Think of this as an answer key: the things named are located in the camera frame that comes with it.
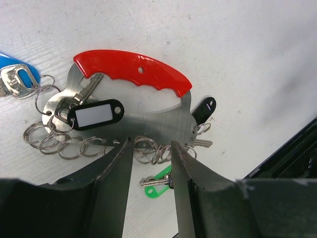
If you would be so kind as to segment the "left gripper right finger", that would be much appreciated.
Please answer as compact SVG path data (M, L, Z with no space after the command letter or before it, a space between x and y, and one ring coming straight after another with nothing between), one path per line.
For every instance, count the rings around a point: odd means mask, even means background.
M237 185L172 147L172 178L180 238L245 237L245 205Z

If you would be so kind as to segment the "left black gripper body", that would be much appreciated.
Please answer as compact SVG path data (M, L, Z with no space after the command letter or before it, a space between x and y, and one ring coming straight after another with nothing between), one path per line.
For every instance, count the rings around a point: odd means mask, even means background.
M315 179L317 177L317 119L251 171L247 179Z

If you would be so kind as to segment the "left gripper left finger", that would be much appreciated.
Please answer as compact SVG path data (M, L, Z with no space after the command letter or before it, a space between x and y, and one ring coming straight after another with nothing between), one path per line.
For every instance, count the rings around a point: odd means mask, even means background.
M80 170L40 186L54 238L120 238L133 163L130 138Z

